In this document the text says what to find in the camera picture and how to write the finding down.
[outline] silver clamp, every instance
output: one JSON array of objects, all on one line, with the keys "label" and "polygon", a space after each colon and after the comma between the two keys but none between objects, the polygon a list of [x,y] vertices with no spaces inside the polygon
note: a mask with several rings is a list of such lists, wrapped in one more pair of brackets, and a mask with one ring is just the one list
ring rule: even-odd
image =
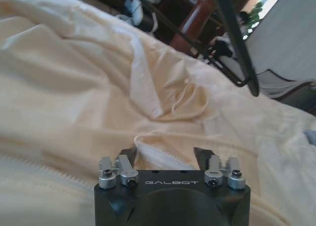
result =
[{"label": "silver clamp", "polygon": [[138,184],[138,171],[132,168],[127,155],[119,155],[116,162],[119,169],[120,182],[128,188],[136,186]]},{"label": "silver clamp", "polygon": [[226,167],[222,167],[219,156],[212,155],[209,159],[209,169],[204,172],[204,181],[211,187],[216,188],[223,184],[223,177],[227,177],[227,185],[234,189],[244,189],[246,180],[240,170],[239,161],[236,157],[230,157]]},{"label": "silver clamp", "polygon": [[110,157],[103,157],[99,162],[99,186],[110,189],[116,185],[116,174],[112,170]]},{"label": "silver clamp", "polygon": [[230,157],[227,161],[227,169],[229,171],[227,184],[235,190],[244,189],[246,187],[246,179],[240,170],[239,161],[236,157]]},{"label": "silver clamp", "polygon": [[219,156],[212,155],[208,163],[209,169],[204,172],[204,181],[211,188],[218,187],[223,184],[223,173],[219,170]]},{"label": "silver clamp", "polygon": [[110,189],[116,185],[116,177],[120,175],[122,185],[133,188],[138,184],[138,171],[134,170],[126,154],[119,155],[112,168],[110,157],[103,157],[99,162],[99,187]]}]

